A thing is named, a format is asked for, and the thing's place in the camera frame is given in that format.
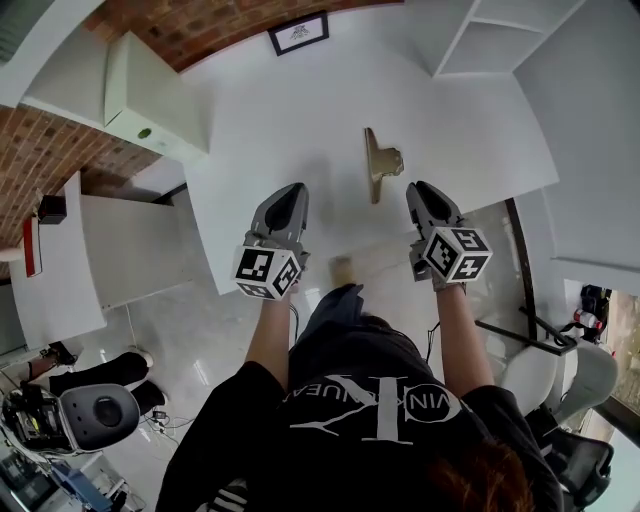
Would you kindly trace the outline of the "plain white desk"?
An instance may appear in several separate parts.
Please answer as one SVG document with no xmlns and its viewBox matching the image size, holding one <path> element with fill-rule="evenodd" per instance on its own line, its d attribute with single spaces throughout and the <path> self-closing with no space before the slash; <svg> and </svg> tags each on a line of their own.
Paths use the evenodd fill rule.
<svg viewBox="0 0 640 512">
<path fill-rule="evenodd" d="M 31 349 L 103 328 L 107 310 L 192 277 L 176 207 L 84 195 L 78 174 L 63 191 L 66 218 L 39 229 L 41 272 L 9 265 Z"/>
</svg>

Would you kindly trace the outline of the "brass bulldog clip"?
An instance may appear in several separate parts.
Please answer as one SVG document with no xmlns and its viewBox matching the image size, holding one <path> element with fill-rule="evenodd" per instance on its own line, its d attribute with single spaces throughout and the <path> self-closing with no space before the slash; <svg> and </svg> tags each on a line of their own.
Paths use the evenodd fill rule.
<svg viewBox="0 0 640 512">
<path fill-rule="evenodd" d="M 381 148 L 374 131 L 364 129 L 371 203 L 381 199 L 382 182 L 385 177 L 399 176 L 404 171 L 402 153 L 395 147 Z"/>
</svg>

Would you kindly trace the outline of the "black pen holder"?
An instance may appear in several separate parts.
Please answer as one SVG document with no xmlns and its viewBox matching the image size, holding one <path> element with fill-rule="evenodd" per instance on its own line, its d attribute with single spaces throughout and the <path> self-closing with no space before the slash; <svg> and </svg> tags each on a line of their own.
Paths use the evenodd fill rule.
<svg viewBox="0 0 640 512">
<path fill-rule="evenodd" d="M 67 204 L 64 196 L 45 195 L 37 210 L 39 223 L 42 225 L 59 225 L 67 216 Z"/>
</svg>

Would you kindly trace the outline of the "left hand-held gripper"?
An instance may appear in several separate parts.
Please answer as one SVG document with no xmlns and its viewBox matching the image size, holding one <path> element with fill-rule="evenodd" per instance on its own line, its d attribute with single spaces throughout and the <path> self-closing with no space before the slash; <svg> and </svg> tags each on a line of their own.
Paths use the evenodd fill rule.
<svg viewBox="0 0 640 512">
<path fill-rule="evenodd" d="M 308 189 L 293 183 L 256 209 L 251 230 L 234 253 L 233 281 L 248 297 L 281 301 L 297 284 L 310 253 L 299 240 L 306 229 Z M 275 234 L 286 241 L 265 235 Z"/>
</svg>

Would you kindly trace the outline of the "blue crate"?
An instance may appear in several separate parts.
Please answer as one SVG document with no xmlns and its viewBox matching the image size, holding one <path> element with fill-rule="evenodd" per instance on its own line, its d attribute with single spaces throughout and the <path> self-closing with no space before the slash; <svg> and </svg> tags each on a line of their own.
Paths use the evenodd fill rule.
<svg viewBox="0 0 640 512">
<path fill-rule="evenodd" d="M 72 468 L 66 462 L 53 462 L 51 473 L 61 488 L 83 504 L 95 506 L 101 503 L 102 495 L 80 470 Z"/>
</svg>

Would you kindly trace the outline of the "grey rounded chair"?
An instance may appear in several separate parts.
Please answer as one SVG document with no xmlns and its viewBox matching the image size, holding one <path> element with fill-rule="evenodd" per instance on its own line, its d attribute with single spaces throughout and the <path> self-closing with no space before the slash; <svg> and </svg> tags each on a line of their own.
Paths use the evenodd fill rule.
<svg viewBox="0 0 640 512">
<path fill-rule="evenodd" d="M 77 387 L 59 397 L 65 428 L 74 447 L 94 452 L 132 434 L 140 409 L 132 393 L 116 384 Z"/>
</svg>

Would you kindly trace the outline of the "person's black printed t-shirt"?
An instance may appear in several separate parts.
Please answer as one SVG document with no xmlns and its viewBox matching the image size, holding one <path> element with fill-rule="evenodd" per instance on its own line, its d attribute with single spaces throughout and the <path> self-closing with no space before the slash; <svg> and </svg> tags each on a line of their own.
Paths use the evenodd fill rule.
<svg viewBox="0 0 640 512">
<path fill-rule="evenodd" d="M 323 327 L 290 354 L 285 391 L 248 362 L 209 395 L 169 463 L 156 512 L 562 512 L 514 395 L 452 394 L 404 335 Z"/>
</svg>

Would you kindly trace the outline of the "red book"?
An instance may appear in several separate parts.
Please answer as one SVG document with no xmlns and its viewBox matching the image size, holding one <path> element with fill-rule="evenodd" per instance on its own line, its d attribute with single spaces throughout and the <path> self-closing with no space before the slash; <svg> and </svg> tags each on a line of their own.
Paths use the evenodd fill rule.
<svg viewBox="0 0 640 512">
<path fill-rule="evenodd" d="M 23 250 L 26 277 L 30 278 L 42 272 L 39 218 L 31 216 L 23 224 Z"/>
</svg>

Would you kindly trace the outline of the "black bag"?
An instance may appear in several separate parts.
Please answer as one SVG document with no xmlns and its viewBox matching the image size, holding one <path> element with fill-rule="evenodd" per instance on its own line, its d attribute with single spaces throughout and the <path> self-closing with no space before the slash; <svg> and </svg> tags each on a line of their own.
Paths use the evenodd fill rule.
<svg viewBox="0 0 640 512">
<path fill-rule="evenodd" d="M 585 330 L 583 338 L 586 341 L 598 344 L 601 334 L 607 327 L 609 317 L 609 305 L 612 290 L 595 285 L 585 285 L 581 290 L 581 309 L 596 317 L 601 323 L 599 328 Z"/>
</svg>

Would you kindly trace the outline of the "black picture frame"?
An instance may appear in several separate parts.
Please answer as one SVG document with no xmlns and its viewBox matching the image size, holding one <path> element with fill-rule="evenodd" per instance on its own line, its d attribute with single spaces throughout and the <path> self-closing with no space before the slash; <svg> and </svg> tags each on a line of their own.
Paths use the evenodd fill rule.
<svg viewBox="0 0 640 512">
<path fill-rule="evenodd" d="M 277 56 L 329 38 L 328 13 L 324 10 L 298 17 L 267 30 Z"/>
</svg>

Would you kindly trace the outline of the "person's beige shoe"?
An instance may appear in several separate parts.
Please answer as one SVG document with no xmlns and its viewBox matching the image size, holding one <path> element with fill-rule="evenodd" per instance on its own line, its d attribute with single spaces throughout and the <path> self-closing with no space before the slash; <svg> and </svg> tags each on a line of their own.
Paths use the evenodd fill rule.
<svg viewBox="0 0 640 512">
<path fill-rule="evenodd" d="M 356 284 L 357 279 L 353 269 L 353 262 L 349 256 L 339 256 L 329 262 L 329 272 L 334 288 Z"/>
</svg>

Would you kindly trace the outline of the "person's dark trousers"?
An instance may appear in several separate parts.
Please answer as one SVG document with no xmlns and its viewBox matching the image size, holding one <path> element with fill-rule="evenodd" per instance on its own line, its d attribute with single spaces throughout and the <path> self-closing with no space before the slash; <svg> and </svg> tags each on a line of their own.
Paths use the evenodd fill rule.
<svg viewBox="0 0 640 512">
<path fill-rule="evenodd" d="M 390 329 L 386 320 L 363 310 L 364 299 L 360 296 L 362 290 L 362 285 L 349 283 L 326 294 L 311 314 L 297 342 L 306 341 L 318 334 L 323 327 L 333 324 L 347 330 L 357 327 Z"/>
</svg>

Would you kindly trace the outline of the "black mesh chair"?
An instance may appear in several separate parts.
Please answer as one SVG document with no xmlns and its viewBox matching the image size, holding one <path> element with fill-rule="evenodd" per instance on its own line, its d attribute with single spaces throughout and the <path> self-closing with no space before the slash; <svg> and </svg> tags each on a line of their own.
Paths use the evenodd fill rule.
<svg viewBox="0 0 640 512">
<path fill-rule="evenodd" d="M 562 429 L 544 406 L 525 420 L 561 485 L 564 512 L 584 512 L 609 487 L 613 447 Z"/>
</svg>

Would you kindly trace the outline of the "person's right forearm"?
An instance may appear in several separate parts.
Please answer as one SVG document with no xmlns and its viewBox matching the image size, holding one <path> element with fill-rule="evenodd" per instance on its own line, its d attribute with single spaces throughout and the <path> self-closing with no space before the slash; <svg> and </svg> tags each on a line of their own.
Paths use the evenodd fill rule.
<svg viewBox="0 0 640 512">
<path fill-rule="evenodd" d="M 436 293 L 445 386 L 458 398 L 494 384 L 488 355 L 460 285 Z"/>
</svg>

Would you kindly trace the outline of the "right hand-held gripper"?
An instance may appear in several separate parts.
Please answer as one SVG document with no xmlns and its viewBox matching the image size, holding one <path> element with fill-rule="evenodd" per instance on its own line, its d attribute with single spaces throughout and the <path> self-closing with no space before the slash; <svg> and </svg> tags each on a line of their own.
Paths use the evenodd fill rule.
<svg viewBox="0 0 640 512">
<path fill-rule="evenodd" d="M 406 199 L 419 233 L 409 253 L 414 280 L 476 281 L 493 256 L 483 231 L 470 226 L 457 205 L 425 181 L 411 182 Z"/>
</svg>

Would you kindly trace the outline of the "person's right hand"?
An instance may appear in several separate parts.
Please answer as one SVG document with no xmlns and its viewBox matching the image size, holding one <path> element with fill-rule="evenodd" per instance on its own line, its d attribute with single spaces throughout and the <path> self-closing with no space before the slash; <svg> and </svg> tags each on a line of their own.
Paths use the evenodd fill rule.
<svg viewBox="0 0 640 512">
<path fill-rule="evenodd" d="M 460 288 L 464 294 L 467 293 L 466 284 L 464 282 L 447 282 L 435 271 L 431 273 L 431 281 L 435 293 L 439 293 L 449 288 Z"/>
</svg>

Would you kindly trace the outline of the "black white striped garment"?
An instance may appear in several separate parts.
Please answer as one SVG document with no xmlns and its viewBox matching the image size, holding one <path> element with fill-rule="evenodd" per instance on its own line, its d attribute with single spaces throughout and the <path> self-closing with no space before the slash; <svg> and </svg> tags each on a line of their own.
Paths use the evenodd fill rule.
<svg viewBox="0 0 640 512">
<path fill-rule="evenodd" d="M 247 489 L 231 486 L 220 489 L 215 497 L 207 503 L 207 512 L 245 512 L 247 507 Z"/>
</svg>

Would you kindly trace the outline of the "person's left forearm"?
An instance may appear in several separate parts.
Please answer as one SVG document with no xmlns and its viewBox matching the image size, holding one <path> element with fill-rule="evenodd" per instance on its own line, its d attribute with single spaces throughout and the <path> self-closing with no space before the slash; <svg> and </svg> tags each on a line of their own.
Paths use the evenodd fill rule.
<svg viewBox="0 0 640 512">
<path fill-rule="evenodd" d="M 246 362 L 265 368 L 285 391 L 289 377 L 290 304 L 290 293 L 280 301 L 262 302 L 245 358 Z"/>
</svg>

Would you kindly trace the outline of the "white desk with drawers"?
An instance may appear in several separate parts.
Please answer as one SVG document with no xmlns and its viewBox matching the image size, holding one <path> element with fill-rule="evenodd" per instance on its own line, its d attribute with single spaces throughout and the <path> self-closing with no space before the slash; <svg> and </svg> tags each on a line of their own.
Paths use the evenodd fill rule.
<svg viewBox="0 0 640 512">
<path fill-rule="evenodd" d="M 404 160 L 371 203 L 364 129 Z M 235 290 L 235 248 L 278 189 L 310 193 L 302 241 L 313 265 L 410 232 L 409 183 L 470 212 L 558 181 L 550 150 L 510 74 L 433 79 L 379 52 L 264 70 L 213 99 L 209 158 L 186 171 L 211 274 Z"/>
</svg>

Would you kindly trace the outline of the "white desk hutch shelves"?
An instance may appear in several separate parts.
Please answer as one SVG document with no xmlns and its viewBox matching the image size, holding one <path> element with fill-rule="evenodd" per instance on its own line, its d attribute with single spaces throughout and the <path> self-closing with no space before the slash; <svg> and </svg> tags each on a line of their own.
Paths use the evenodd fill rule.
<svg viewBox="0 0 640 512">
<path fill-rule="evenodd" d="M 512 72 L 585 0 L 0 0 L 0 105 L 14 107 L 76 28 L 132 31 L 182 71 L 312 12 L 404 6 L 433 75 Z"/>
</svg>

